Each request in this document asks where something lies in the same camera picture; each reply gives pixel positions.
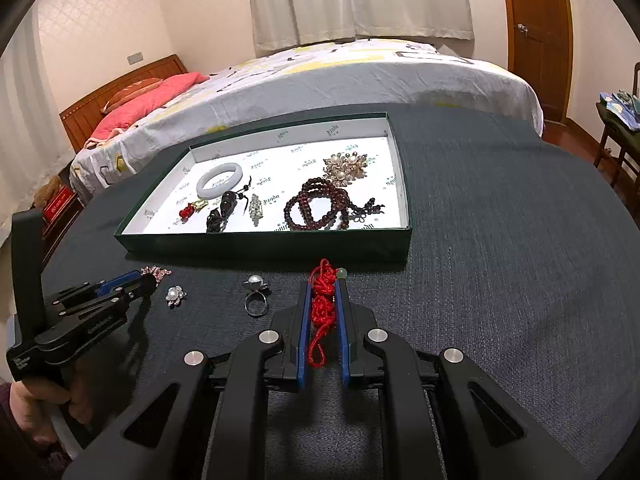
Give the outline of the person's left hand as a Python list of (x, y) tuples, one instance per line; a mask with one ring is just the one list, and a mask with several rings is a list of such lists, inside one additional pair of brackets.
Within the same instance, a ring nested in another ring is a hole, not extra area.
[(76, 373), (67, 389), (45, 379), (25, 379), (11, 384), (9, 406), (13, 418), (17, 426), (39, 445), (53, 444), (58, 440), (44, 406), (65, 403), (70, 404), (68, 411), (74, 419), (88, 425), (94, 409), (84, 374)]

